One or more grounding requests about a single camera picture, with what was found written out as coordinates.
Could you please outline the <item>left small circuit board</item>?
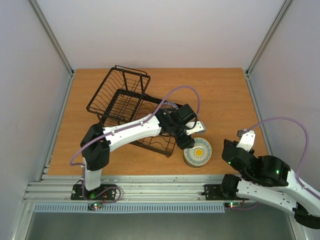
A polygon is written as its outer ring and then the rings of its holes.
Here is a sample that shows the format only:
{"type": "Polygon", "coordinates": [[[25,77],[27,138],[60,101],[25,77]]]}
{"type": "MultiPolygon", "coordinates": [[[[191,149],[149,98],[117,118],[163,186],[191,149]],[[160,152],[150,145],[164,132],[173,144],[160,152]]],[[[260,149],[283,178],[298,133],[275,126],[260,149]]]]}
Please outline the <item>left small circuit board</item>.
{"type": "Polygon", "coordinates": [[[103,206],[103,203],[102,202],[95,202],[95,203],[89,203],[87,205],[87,209],[89,211],[97,211],[99,209],[101,209],[103,206]]]}

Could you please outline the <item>yellow rimmed sun bowl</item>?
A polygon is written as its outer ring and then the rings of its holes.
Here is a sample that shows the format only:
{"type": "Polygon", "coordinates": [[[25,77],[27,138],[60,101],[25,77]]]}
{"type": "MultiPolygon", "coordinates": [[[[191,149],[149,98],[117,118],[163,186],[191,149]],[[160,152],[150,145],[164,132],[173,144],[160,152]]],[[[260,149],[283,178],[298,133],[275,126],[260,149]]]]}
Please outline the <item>yellow rimmed sun bowl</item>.
{"type": "Polygon", "coordinates": [[[195,143],[192,148],[187,148],[183,151],[183,157],[197,158],[197,159],[210,159],[212,156],[212,147],[210,143],[200,137],[194,138],[195,143]]]}

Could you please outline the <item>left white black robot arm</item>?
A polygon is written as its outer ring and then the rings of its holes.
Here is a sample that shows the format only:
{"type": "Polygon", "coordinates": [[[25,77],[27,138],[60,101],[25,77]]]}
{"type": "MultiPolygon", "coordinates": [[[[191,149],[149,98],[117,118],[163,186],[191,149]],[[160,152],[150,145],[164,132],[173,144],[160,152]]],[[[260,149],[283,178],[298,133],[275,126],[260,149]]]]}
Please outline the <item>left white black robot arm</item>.
{"type": "Polygon", "coordinates": [[[101,193],[102,169],[108,165],[110,153],[131,142],[160,135],[175,139],[181,150],[193,148],[193,134],[205,131],[198,115],[185,104],[179,108],[157,108],[138,120],[112,127],[94,124],[83,138],[81,155],[85,164],[83,194],[96,199],[101,193]]]}

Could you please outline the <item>blue white patterned bowl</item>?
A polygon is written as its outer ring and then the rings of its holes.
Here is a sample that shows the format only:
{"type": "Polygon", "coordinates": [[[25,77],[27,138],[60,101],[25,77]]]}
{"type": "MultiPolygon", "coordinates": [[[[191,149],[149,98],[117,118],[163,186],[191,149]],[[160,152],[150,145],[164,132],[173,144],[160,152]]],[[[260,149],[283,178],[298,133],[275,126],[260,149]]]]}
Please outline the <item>blue white patterned bowl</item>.
{"type": "Polygon", "coordinates": [[[171,110],[177,110],[179,108],[177,104],[170,101],[165,101],[161,107],[164,109],[171,109],[171,110]]]}

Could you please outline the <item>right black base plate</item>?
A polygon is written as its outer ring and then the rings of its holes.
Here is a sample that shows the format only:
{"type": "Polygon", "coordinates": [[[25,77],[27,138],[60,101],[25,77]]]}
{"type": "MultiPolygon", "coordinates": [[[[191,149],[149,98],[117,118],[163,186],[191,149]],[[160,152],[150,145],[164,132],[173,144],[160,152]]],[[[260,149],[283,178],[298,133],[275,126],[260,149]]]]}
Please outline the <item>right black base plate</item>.
{"type": "Polygon", "coordinates": [[[206,201],[242,201],[240,197],[226,197],[221,191],[220,184],[205,184],[203,186],[203,192],[200,194],[205,197],[206,201]]]}

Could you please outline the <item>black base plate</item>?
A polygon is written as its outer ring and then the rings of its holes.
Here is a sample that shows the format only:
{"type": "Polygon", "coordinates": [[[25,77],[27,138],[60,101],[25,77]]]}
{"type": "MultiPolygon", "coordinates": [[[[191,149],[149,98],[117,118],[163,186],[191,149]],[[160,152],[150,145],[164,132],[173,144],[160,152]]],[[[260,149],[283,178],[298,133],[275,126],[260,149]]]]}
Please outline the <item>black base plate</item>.
{"type": "MultiPolygon", "coordinates": [[[[116,193],[119,191],[116,190],[115,184],[101,184],[98,188],[94,190],[84,189],[84,196],[89,201],[114,201],[116,193]]],[[[73,201],[84,201],[82,194],[83,186],[82,184],[74,184],[71,191],[70,199],[73,201]]]]}
{"type": "Polygon", "coordinates": [[[203,192],[200,194],[205,197],[206,201],[242,201],[240,197],[226,197],[221,191],[220,184],[205,184],[203,186],[203,192]]]}

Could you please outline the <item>black wire dish rack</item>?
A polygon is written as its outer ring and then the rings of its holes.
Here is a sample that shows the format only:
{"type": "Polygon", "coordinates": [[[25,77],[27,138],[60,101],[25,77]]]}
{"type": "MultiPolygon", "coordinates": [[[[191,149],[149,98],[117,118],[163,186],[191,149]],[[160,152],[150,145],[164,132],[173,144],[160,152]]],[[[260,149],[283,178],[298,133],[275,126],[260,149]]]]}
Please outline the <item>black wire dish rack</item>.
{"type": "Polygon", "coordinates": [[[162,101],[146,94],[151,77],[147,72],[120,65],[112,67],[86,110],[97,116],[102,127],[116,127],[141,119],[162,101]]]}

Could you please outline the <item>aluminium frame rails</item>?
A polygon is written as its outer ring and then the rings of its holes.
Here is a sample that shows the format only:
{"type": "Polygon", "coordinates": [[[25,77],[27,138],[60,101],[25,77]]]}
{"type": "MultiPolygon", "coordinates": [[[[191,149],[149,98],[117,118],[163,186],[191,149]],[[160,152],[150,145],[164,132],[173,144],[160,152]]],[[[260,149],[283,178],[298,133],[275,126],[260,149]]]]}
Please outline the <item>aluminium frame rails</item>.
{"type": "MultiPolygon", "coordinates": [[[[59,120],[55,143],[51,144],[51,157],[46,162],[39,181],[28,184],[23,199],[27,202],[70,202],[72,184],[79,170],[68,165],[67,144],[76,143],[76,138],[91,125],[95,118],[86,112],[86,105],[108,73],[106,68],[77,69],[67,100],[63,103],[63,116],[59,120]]],[[[172,88],[181,85],[193,86],[199,94],[200,115],[207,128],[205,137],[219,151],[221,142],[229,130],[241,124],[257,120],[256,106],[241,68],[149,68],[151,76],[147,93],[162,97],[172,88]]],[[[190,203],[201,205],[204,197],[197,191],[204,183],[217,183],[229,166],[217,154],[202,170],[187,168],[175,152],[172,157],[154,154],[153,160],[143,157],[141,148],[128,146],[124,154],[133,151],[136,157],[123,160],[117,152],[113,162],[104,172],[103,180],[116,184],[123,191],[121,204],[143,203],[190,203]]],[[[312,232],[299,225],[292,217],[260,205],[252,210],[231,210],[212,215],[209,223],[211,239],[281,240],[288,232],[293,240],[311,240],[312,232]]]]}

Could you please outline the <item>small circuit board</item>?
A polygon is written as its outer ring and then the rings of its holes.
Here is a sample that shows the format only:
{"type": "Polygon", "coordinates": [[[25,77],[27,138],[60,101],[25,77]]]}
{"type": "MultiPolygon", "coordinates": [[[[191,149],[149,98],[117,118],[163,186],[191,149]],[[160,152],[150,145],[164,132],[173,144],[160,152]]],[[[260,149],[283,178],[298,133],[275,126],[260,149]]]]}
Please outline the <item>small circuit board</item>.
{"type": "Polygon", "coordinates": [[[95,202],[95,203],[89,203],[87,205],[87,209],[89,211],[97,211],[99,209],[101,209],[103,206],[103,203],[102,202],[95,202]]]}
{"type": "Polygon", "coordinates": [[[224,206],[226,209],[237,209],[240,208],[242,204],[240,202],[226,202],[224,206]]]}

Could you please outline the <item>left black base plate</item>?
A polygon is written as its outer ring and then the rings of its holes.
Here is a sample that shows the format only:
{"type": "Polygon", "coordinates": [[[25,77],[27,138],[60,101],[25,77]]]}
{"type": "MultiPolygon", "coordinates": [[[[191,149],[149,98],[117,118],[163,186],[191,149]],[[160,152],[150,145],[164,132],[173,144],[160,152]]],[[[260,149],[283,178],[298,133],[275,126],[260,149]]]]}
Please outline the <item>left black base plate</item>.
{"type": "MultiPolygon", "coordinates": [[[[84,196],[89,201],[114,201],[116,193],[119,191],[116,190],[115,184],[101,184],[98,188],[94,190],[84,189],[84,196]]],[[[82,184],[74,184],[71,191],[70,199],[73,201],[84,201],[82,194],[83,186],[82,184]]]]}

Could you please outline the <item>right small circuit board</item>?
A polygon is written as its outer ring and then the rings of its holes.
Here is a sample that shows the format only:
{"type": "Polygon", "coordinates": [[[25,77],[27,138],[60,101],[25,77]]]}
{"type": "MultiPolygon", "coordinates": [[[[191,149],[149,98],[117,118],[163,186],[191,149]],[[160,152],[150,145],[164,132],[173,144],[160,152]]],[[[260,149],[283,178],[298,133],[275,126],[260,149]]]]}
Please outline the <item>right small circuit board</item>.
{"type": "Polygon", "coordinates": [[[240,208],[242,204],[240,202],[226,202],[224,206],[226,209],[237,209],[240,208]]]}

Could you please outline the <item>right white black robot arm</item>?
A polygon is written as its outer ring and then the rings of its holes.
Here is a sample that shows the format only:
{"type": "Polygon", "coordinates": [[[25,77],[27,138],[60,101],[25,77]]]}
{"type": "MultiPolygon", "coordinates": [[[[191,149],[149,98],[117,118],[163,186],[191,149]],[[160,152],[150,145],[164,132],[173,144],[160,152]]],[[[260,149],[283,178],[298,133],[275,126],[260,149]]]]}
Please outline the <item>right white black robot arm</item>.
{"type": "Polygon", "coordinates": [[[225,139],[222,159],[240,176],[225,174],[220,186],[228,199],[253,200],[292,215],[299,224],[320,228],[320,193],[278,157],[255,157],[253,151],[239,147],[237,141],[225,139]]]}

